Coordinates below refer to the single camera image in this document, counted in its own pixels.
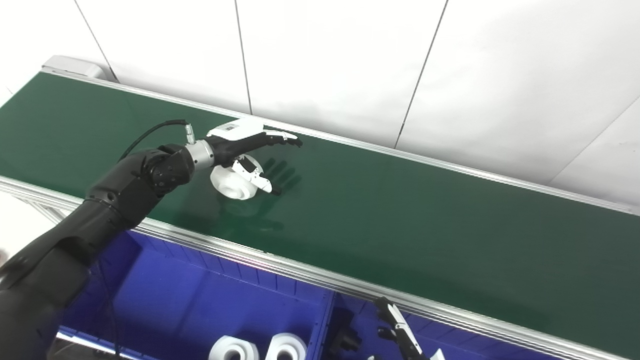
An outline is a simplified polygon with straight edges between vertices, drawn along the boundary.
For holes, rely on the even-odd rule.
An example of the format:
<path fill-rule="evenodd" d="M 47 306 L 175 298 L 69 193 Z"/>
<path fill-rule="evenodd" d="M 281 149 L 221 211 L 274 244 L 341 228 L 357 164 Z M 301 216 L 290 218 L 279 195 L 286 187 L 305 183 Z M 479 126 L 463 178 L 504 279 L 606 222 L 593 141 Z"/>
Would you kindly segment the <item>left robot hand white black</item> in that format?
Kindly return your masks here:
<path fill-rule="evenodd" d="M 262 121 L 239 118 L 210 130 L 205 137 L 212 150 L 212 168 L 226 171 L 226 175 L 214 175 L 212 184 L 227 198 L 246 200 L 261 190 L 275 196 L 281 189 L 265 176 L 263 169 L 254 162 L 249 152 L 265 146 L 293 145 L 303 142 L 294 134 L 265 129 Z"/>

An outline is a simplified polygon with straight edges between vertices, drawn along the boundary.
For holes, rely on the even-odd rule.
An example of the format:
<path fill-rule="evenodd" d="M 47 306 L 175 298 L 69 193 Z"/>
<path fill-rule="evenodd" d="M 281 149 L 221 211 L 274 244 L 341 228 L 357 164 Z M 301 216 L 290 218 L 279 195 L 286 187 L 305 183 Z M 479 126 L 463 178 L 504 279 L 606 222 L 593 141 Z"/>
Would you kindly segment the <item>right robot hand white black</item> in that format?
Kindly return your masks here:
<path fill-rule="evenodd" d="M 381 339 L 394 342 L 398 346 L 403 360 L 444 360 L 444 354 L 439 348 L 428 357 L 416 339 L 407 320 L 397 305 L 387 297 L 379 297 L 373 301 L 376 315 L 386 326 L 378 326 L 376 333 Z"/>

